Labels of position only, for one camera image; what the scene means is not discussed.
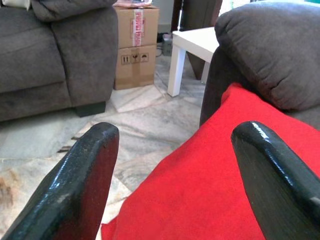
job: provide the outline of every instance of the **red blanket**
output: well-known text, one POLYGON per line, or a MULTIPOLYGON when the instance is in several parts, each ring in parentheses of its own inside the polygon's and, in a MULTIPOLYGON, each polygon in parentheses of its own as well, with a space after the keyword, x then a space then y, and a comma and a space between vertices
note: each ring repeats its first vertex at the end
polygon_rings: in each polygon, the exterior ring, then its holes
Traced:
POLYGON ((250 208, 231 144, 233 129, 259 121, 320 176, 320 134, 236 85, 220 109, 167 156, 102 225, 103 240, 264 239, 250 208))

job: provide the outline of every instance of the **white side table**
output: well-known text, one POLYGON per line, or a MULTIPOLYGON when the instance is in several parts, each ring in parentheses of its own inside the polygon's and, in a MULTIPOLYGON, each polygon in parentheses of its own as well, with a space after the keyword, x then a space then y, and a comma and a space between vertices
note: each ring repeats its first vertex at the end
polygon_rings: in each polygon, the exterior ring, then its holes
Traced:
POLYGON ((201 28, 190 31, 173 32, 173 49, 169 74, 168 94, 172 97, 179 95, 181 78, 184 69, 186 51, 205 60, 201 77, 203 83, 207 82, 212 56, 219 46, 215 28, 201 28))

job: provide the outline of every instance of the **gray couch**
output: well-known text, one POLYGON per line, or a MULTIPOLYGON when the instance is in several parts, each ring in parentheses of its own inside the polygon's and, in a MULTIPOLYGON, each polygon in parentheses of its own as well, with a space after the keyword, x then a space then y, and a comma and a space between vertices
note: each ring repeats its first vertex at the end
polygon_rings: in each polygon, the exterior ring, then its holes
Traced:
POLYGON ((221 15, 200 124, 232 83, 320 130, 320 4, 260 1, 221 15))
POLYGON ((103 112, 113 89, 116 0, 32 0, 0 8, 0 121, 76 107, 103 112))

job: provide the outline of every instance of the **cardboard box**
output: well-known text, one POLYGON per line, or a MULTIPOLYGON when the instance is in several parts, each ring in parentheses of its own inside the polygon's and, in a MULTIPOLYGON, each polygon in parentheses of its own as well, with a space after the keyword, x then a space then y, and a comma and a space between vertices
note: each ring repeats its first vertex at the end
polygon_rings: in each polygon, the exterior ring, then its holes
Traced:
POLYGON ((118 50, 114 89, 130 89, 154 84, 157 45, 118 50))
POLYGON ((159 9, 115 7, 118 16, 118 48, 157 44, 159 9))

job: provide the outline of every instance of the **sofa armrest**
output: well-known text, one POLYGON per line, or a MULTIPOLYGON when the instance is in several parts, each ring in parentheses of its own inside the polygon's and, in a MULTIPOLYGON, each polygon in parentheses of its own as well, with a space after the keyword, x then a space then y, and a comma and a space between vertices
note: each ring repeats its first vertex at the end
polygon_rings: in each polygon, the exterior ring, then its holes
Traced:
POLYGON ((320 105, 320 5, 258 1, 222 14, 220 47, 268 102, 281 110, 320 105))
POLYGON ((106 102, 118 56, 118 17, 101 8, 51 23, 73 107, 106 102))
POLYGON ((36 17, 43 22, 53 22, 88 11, 111 7, 116 0, 32 0, 36 17))

